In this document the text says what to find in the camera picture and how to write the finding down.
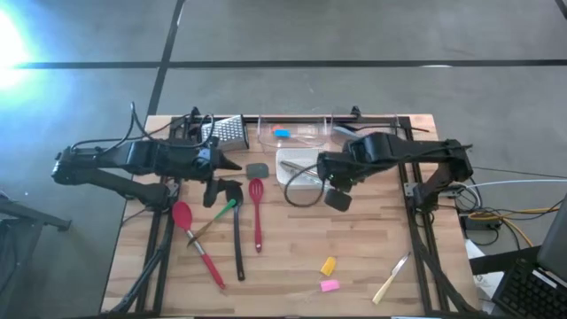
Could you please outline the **black slotted turner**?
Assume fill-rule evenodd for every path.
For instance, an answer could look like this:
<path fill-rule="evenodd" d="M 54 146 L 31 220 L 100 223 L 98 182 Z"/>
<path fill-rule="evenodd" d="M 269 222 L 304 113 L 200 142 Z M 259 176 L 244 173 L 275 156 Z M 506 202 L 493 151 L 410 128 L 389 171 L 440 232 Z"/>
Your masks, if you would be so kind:
<path fill-rule="evenodd" d="M 240 240 L 240 207 L 243 204 L 244 196 L 241 189 L 241 183 L 236 181 L 229 181 L 229 186 L 227 190 L 225 190 L 226 200 L 235 201 L 235 205 L 233 208 L 233 234 L 234 234 L 234 250 L 235 250 L 235 262 L 236 262 L 236 271 L 237 271 L 237 280 L 244 281 L 245 280 L 245 270 L 244 270 L 244 263 L 243 263 L 243 256 L 242 256 L 242 249 L 241 249 L 241 240 Z"/>

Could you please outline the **orange brush with clear handle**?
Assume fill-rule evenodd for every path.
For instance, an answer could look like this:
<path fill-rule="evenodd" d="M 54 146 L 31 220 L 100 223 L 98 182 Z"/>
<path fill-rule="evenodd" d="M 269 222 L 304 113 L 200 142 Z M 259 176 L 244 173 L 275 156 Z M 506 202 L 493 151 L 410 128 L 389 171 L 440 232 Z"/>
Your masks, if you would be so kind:
<path fill-rule="evenodd" d="M 271 129 L 272 134 L 273 134 L 273 131 L 274 131 L 275 129 L 279 129 L 279 128 L 282 128 L 282 129 L 289 129 L 289 130 L 292 132 L 292 134 L 297 134 L 297 135 L 309 136 L 309 135 L 312 134 L 312 129 L 309 128 L 309 127 L 303 127 L 303 126 L 284 127 L 284 126 L 281 126 L 281 125 L 275 125 L 275 126 L 273 126 L 272 129 Z"/>

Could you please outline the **metal box grater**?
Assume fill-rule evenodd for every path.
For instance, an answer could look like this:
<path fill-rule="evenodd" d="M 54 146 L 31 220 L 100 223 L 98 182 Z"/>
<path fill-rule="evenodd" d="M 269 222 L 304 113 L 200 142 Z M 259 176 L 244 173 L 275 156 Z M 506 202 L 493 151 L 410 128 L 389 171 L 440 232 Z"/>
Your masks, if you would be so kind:
<path fill-rule="evenodd" d="M 249 148 L 248 131 L 242 114 L 215 121 L 213 137 L 218 139 L 217 148 L 224 152 Z"/>

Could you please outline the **black keyboard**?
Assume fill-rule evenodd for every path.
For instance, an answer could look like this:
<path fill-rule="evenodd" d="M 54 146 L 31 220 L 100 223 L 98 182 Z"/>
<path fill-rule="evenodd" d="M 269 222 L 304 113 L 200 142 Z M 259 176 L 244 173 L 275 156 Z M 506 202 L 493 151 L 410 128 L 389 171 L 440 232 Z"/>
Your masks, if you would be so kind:
<path fill-rule="evenodd" d="M 523 259 L 505 272 L 492 302 L 523 319 L 567 319 L 567 287 Z"/>

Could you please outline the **red spoon with metal neck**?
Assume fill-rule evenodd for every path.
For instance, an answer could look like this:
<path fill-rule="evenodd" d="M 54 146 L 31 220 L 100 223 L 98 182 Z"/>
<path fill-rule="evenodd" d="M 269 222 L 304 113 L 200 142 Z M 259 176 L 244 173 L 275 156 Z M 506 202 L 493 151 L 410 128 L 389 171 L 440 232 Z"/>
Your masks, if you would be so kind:
<path fill-rule="evenodd" d="M 172 214 L 175 225 L 181 228 L 187 235 L 189 239 L 188 246 L 193 245 L 196 248 L 202 261 L 205 263 L 206 267 L 208 268 L 212 278 L 214 279 L 216 284 L 220 287 L 220 289 L 224 290 L 226 288 L 226 285 L 221 277 L 221 274 L 218 272 L 217 268 L 214 266 L 212 259 L 206 253 L 205 249 L 198 241 L 198 239 L 208 231 L 210 226 L 213 224 L 213 220 L 211 220 L 209 223 L 207 223 L 197 232 L 193 232 L 191 230 L 192 211 L 187 203 L 183 201 L 177 201 L 176 203 L 174 203 L 172 208 Z"/>

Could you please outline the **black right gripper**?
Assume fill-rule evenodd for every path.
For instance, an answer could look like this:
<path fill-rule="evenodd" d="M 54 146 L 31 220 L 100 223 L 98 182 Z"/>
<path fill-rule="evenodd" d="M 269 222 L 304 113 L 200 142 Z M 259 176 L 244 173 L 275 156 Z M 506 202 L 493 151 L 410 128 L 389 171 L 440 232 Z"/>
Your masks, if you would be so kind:
<path fill-rule="evenodd" d="M 351 160 L 346 152 L 321 152 L 317 157 L 317 174 L 330 185 L 324 203 L 340 212 L 346 212 L 352 202 L 348 195 L 353 186 Z"/>

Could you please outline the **white paper sheet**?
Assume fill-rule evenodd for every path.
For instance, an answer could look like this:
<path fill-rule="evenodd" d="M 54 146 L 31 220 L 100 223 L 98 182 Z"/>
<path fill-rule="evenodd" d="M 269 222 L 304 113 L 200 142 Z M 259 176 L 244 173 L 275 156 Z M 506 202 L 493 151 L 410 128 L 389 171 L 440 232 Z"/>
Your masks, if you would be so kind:
<path fill-rule="evenodd" d="M 465 240 L 465 248 L 470 261 L 474 258 L 485 257 L 485 254 L 470 239 Z M 484 311 L 493 311 L 495 304 L 492 303 L 492 296 L 495 294 L 503 277 L 503 272 L 493 272 L 473 276 L 474 283 L 478 289 L 481 306 Z"/>

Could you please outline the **black computer desk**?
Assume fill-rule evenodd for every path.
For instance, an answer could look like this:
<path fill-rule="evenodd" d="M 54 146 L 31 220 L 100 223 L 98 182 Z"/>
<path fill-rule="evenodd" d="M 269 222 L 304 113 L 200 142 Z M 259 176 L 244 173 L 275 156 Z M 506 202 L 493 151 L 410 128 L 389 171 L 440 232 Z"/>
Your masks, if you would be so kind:
<path fill-rule="evenodd" d="M 546 274 L 554 278 L 560 284 L 563 284 L 567 287 L 567 283 L 565 283 L 558 277 L 554 276 L 550 271 L 545 270 L 538 263 L 537 256 L 539 250 L 540 247 L 535 246 L 510 253 L 501 253 L 501 254 L 489 255 L 485 257 L 474 258 L 472 261 L 470 261 L 470 265 L 475 275 L 484 275 L 493 272 L 503 272 L 505 274 L 506 271 L 512 268 L 513 264 L 517 260 L 523 259 L 528 263 L 533 264 L 536 268 L 541 268 Z M 523 319 L 520 317 L 509 315 L 506 312 L 504 313 L 509 317 L 513 317 L 514 319 Z"/>

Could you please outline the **computer monitor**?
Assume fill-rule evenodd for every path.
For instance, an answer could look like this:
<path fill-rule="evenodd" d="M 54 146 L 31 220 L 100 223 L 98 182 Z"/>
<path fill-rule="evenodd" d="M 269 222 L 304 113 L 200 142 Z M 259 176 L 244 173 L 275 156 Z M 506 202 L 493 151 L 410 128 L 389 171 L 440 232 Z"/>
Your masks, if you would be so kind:
<path fill-rule="evenodd" d="M 567 283 L 567 194 L 540 247 L 538 263 Z"/>

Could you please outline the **slim metal knife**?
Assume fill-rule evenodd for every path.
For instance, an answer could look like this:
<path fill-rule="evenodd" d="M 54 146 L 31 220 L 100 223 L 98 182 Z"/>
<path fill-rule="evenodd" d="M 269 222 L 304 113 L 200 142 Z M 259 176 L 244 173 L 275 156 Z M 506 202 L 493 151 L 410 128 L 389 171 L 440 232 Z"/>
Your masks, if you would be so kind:
<path fill-rule="evenodd" d="M 284 170 L 291 172 L 293 174 L 301 173 L 303 175 L 308 175 L 308 176 L 311 176 L 311 177 L 318 178 L 317 172 L 315 170 L 313 170 L 312 168 L 306 168 L 306 167 L 303 167 L 303 166 L 296 164 L 294 162 L 290 162 L 288 160 L 282 160 L 280 162 L 280 166 Z"/>

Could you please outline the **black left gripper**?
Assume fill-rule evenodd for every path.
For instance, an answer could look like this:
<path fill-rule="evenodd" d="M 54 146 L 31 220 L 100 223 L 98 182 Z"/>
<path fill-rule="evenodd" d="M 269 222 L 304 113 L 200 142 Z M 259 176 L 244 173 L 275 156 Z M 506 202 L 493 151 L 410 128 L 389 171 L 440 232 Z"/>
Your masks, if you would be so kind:
<path fill-rule="evenodd" d="M 220 169 L 236 171 L 240 171 L 242 169 L 241 166 L 228 159 L 222 152 L 220 152 L 217 141 L 212 141 L 206 148 L 202 148 L 199 151 L 198 156 L 194 159 L 196 168 L 195 180 L 206 186 L 203 194 L 204 207 L 211 207 L 215 203 L 218 193 L 221 192 L 221 188 L 231 189 L 240 188 L 242 186 L 239 181 L 224 179 L 219 180 L 214 177 L 214 171 L 218 167 L 219 161 Z"/>

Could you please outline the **cream handled knife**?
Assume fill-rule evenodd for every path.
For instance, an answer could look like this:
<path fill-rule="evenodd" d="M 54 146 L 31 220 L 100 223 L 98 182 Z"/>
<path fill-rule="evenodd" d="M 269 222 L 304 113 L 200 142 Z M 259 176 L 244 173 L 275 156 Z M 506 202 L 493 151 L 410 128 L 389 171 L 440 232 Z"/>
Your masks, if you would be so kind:
<path fill-rule="evenodd" d="M 407 252 L 406 254 L 404 254 L 401 257 L 401 259 L 398 261 L 398 263 L 394 266 L 394 268 L 391 271 L 390 276 L 386 279 L 386 281 L 383 283 L 383 285 L 380 287 L 380 289 L 376 292 L 373 299 L 371 300 L 373 304 L 377 305 L 382 300 L 382 298 L 385 296 L 387 290 L 391 286 L 394 278 L 398 275 L 400 270 L 403 268 L 404 264 L 406 263 L 406 261 L 408 260 L 410 255 L 411 255 L 411 252 Z"/>

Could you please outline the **red slotted spatula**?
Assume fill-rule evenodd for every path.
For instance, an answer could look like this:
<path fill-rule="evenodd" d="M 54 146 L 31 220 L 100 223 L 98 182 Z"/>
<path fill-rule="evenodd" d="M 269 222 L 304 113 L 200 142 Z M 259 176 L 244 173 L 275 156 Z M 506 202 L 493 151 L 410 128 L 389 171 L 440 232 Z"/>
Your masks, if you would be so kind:
<path fill-rule="evenodd" d="M 262 231 L 260 223 L 260 202 L 263 196 L 263 183 L 261 179 L 254 178 L 249 183 L 249 195 L 254 204 L 254 242 L 257 253 L 262 250 Z"/>

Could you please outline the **white rectangular plastic bin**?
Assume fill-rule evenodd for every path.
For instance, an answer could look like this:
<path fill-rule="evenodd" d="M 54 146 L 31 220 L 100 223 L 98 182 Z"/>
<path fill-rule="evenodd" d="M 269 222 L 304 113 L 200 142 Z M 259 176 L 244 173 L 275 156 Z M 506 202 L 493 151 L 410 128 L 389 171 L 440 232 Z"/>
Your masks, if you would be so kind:
<path fill-rule="evenodd" d="M 291 172 L 284 170 L 280 166 L 282 160 L 294 162 L 303 167 L 310 167 L 315 164 L 320 149 L 309 148 L 281 148 L 276 152 L 276 180 L 283 189 L 285 185 L 295 176 Z M 291 181 L 289 190 L 316 190 L 320 189 L 322 181 L 308 175 L 299 175 Z"/>

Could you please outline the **black power box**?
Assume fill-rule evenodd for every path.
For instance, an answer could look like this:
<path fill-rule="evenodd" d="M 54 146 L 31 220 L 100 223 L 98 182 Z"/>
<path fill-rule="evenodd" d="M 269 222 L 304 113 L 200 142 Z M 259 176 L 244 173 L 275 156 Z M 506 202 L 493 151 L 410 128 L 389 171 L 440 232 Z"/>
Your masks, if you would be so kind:
<path fill-rule="evenodd" d="M 491 230 L 498 222 L 488 220 L 474 220 L 469 216 L 460 215 L 459 220 L 464 231 L 469 230 Z"/>

